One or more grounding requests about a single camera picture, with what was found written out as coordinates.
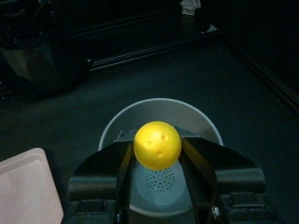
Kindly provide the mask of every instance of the gray bowl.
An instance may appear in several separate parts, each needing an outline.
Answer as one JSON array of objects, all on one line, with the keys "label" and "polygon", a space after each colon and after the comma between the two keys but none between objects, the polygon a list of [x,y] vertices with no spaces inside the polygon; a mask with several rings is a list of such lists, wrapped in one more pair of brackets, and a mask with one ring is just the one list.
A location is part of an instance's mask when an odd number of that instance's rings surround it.
[{"label": "gray bowl", "polygon": [[[195,136],[223,144],[221,133],[210,118],[190,104],[167,98],[139,101],[126,107],[108,123],[98,149],[112,144],[122,133],[138,130],[146,123],[162,121]],[[139,163],[134,169],[130,208],[151,217],[186,214],[193,202],[179,162],[162,171],[151,171]]]}]

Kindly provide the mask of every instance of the black machine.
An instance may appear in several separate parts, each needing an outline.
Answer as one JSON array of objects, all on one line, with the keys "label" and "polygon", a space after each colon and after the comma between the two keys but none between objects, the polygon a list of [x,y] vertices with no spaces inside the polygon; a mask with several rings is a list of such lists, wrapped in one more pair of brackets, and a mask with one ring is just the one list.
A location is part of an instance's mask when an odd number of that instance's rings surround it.
[{"label": "black machine", "polygon": [[90,63],[68,44],[60,7],[48,0],[2,0],[0,18],[2,82],[31,97],[68,89]]},{"label": "black machine", "polygon": [[[131,219],[132,151],[132,140],[116,141],[82,164],[70,180],[63,223],[146,221]],[[175,223],[283,223],[267,197],[263,172],[249,158],[198,136],[187,136],[179,161],[193,220]],[[170,222],[162,219],[154,223]]]}]

